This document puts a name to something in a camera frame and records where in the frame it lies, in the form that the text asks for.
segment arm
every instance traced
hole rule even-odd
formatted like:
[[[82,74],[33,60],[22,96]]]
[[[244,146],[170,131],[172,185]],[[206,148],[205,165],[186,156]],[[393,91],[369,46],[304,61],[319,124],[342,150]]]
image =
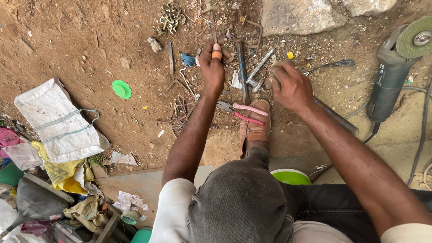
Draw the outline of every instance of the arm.
[[[219,44],[213,45],[212,39],[205,43],[200,55],[200,67],[204,76],[204,90],[186,127],[180,133],[169,152],[162,186],[176,178],[184,178],[192,183],[194,182],[206,145],[210,123],[225,82],[225,69],[220,59],[212,58],[213,51],[222,52],[225,61],[230,57],[227,51],[221,50]]]
[[[432,224],[432,216],[396,173],[313,101],[309,79],[283,62],[272,68],[275,100],[299,115],[370,215],[378,235],[400,224]]]

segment angle grinder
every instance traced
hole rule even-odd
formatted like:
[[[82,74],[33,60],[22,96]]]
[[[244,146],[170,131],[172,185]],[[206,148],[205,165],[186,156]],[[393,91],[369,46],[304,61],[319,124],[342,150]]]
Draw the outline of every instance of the angle grinder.
[[[367,113],[375,122],[372,135],[390,117],[411,66],[432,51],[432,16],[397,27],[378,50],[379,70]]]

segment dirt ground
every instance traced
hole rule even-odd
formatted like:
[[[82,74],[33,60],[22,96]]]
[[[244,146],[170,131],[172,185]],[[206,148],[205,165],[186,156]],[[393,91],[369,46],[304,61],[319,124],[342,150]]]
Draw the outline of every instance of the dirt ground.
[[[218,6],[215,13],[218,34],[226,39],[226,47],[234,56],[232,64],[226,69],[228,93],[220,98],[231,104],[241,102],[241,90],[230,87],[233,71],[238,68],[237,51],[232,40],[236,37],[256,40],[258,37],[258,29],[251,25],[242,28],[239,17],[247,14],[249,19],[260,22],[262,11],[262,3],[258,0],[239,0],[239,10],[232,9],[233,2],[214,2]],[[111,149],[120,149],[125,154],[133,151],[141,161],[141,165],[134,170],[163,167],[175,136],[166,124],[156,120],[168,118],[173,102],[178,97],[186,98],[187,102],[192,102],[193,97],[178,84],[166,94],[159,94],[172,80],[183,82],[179,73],[183,68],[179,54],[186,52],[195,56],[200,44],[210,35],[207,21],[199,18],[193,22],[188,18],[185,25],[178,26],[175,34],[158,37],[152,27],[157,29],[160,25],[156,21],[164,3],[166,1],[162,0],[0,0],[0,115],[5,113],[30,128],[13,104],[15,97],[57,77],[80,108],[95,109],[101,113],[95,127],[117,146],[110,148],[105,156],[109,156]],[[174,1],[175,6],[181,6],[182,12],[194,19],[199,1],[198,7],[194,9],[188,7],[191,3],[191,0]],[[432,15],[432,3],[429,0],[400,0],[392,10],[379,16],[351,18],[348,15],[349,21],[345,26],[331,31],[308,36],[265,37],[259,53],[245,48],[248,71],[253,70],[272,47],[276,48],[277,60],[284,60],[286,53],[292,51],[295,55],[293,61],[297,65],[307,65],[307,70],[344,58],[353,59],[356,64],[353,70],[348,67],[330,67],[310,75],[315,96],[345,116],[364,104],[369,97],[378,66],[376,56],[379,46],[396,27],[429,15]],[[149,36],[156,37],[162,44],[162,52],[155,54],[152,51],[146,42]],[[21,44],[21,39],[32,51]],[[174,75],[170,75],[169,71],[169,42],[173,45]],[[122,67],[122,58],[131,61],[130,69]],[[412,86],[425,87],[428,84],[432,75],[431,61],[432,56],[428,54],[413,66],[410,72],[414,77]],[[267,77],[270,65],[271,58],[264,65],[266,71],[260,71],[257,77]],[[191,81],[192,89],[200,93],[202,76],[199,68],[188,68],[185,75]],[[115,95],[111,87],[115,79],[129,84],[131,98],[121,99]],[[400,97],[403,99],[398,103],[400,108],[394,111],[392,121],[381,126],[379,136],[371,144],[419,139],[420,123],[407,124],[412,118],[411,111],[422,109],[424,95],[416,96],[415,102],[410,102],[410,97],[414,96],[414,91],[402,92]],[[301,143],[301,149],[299,143],[295,142],[298,136],[308,134],[299,117],[274,102],[270,91],[258,92],[252,97],[270,101],[272,132],[278,133],[277,137],[292,141],[288,151],[296,156],[311,152],[304,146],[315,143],[313,137]],[[87,115],[89,119],[93,118],[92,114]],[[350,122],[359,127],[357,136],[360,139],[369,136],[372,124],[364,111],[350,118]],[[213,125],[219,129],[210,130],[202,163],[220,165],[236,156],[240,122],[217,109]],[[159,138],[157,135],[162,129],[165,133]],[[128,170],[130,168],[117,165],[111,168],[110,174]]]

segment pliers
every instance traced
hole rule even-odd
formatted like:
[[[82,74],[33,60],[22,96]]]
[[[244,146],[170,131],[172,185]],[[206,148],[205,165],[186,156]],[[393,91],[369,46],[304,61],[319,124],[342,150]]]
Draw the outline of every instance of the pliers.
[[[267,112],[263,112],[257,108],[251,107],[251,106],[244,106],[244,105],[239,105],[237,103],[234,103],[234,105],[232,106],[230,103],[224,102],[224,101],[218,101],[217,102],[217,107],[224,109],[228,112],[231,112],[231,114],[233,114],[233,116],[240,118],[241,120],[247,121],[247,122],[252,122],[252,123],[256,123],[260,126],[264,126],[264,123],[255,119],[251,119],[248,117],[245,117],[244,115],[234,111],[232,108],[237,108],[237,109],[243,109],[243,110],[249,110],[249,111],[253,111],[256,112],[258,114],[264,115],[264,116],[268,116],[269,114]]]

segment pink cloth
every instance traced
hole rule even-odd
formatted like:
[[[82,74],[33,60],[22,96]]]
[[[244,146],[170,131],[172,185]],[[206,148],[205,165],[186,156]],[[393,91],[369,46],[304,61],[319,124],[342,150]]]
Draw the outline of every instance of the pink cloth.
[[[23,143],[19,136],[12,130],[7,128],[0,128],[0,148],[17,145]],[[0,157],[9,158],[9,155],[0,149]]]

